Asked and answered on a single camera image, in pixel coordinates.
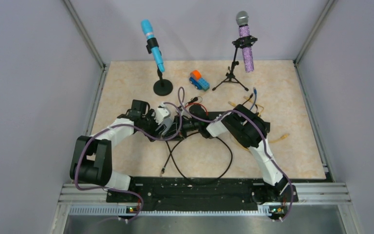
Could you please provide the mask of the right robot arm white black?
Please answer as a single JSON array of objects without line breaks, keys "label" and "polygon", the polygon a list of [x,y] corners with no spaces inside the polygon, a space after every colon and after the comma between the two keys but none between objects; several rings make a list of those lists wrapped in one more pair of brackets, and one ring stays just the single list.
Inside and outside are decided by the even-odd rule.
[{"label": "right robot arm white black", "polygon": [[251,198],[257,204],[280,202],[292,204],[297,201],[297,191],[287,174],[278,166],[268,141],[270,122],[264,121],[257,113],[243,105],[226,112],[206,113],[194,104],[188,111],[189,117],[176,115],[169,134],[176,134],[177,140],[187,138],[189,132],[201,134],[204,138],[216,138],[229,133],[255,158],[262,173],[262,184],[251,188]]}]

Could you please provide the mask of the white small hub box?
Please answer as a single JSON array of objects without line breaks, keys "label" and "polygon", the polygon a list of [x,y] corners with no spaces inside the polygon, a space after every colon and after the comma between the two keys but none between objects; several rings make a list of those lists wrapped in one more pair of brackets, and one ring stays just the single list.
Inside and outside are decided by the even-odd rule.
[{"label": "white small hub box", "polygon": [[157,127],[156,132],[158,135],[165,135],[173,125],[173,119],[171,117],[165,118]]}]

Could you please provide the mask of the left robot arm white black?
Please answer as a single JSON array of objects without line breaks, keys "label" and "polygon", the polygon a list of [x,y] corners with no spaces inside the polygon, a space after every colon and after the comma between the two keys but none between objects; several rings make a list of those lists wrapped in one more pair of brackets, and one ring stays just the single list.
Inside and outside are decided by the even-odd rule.
[{"label": "left robot arm white black", "polygon": [[162,102],[156,109],[149,103],[134,100],[126,113],[119,115],[112,124],[100,132],[90,136],[79,136],[75,143],[70,177],[80,191],[94,189],[112,189],[124,201],[135,199],[137,189],[131,185],[131,176],[115,171],[112,168],[112,151],[124,139],[137,132],[150,141],[167,141],[174,139],[180,132],[179,126],[175,133],[165,136],[173,123],[169,106],[177,105]]}]

